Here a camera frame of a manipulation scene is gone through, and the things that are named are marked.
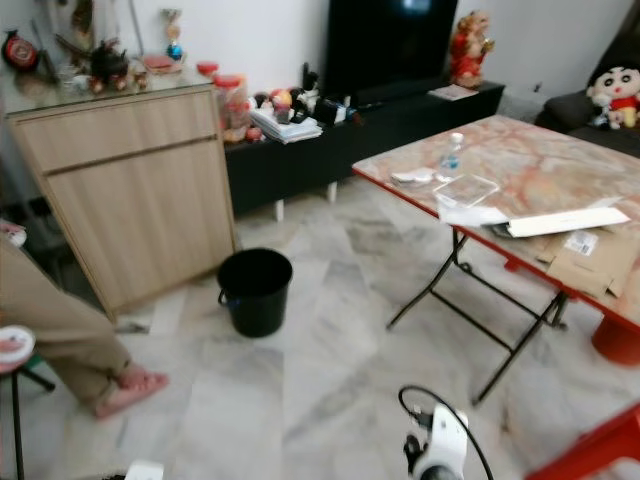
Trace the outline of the person hand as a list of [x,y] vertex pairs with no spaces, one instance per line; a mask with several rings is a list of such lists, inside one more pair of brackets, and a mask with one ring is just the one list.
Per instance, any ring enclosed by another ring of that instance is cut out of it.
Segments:
[[31,357],[31,352],[22,352],[22,351],[14,351],[14,352],[1,352],[0,353],[0,372],[4,374],[4,372],[10,372],[19,369],[26,365],[26,362]]

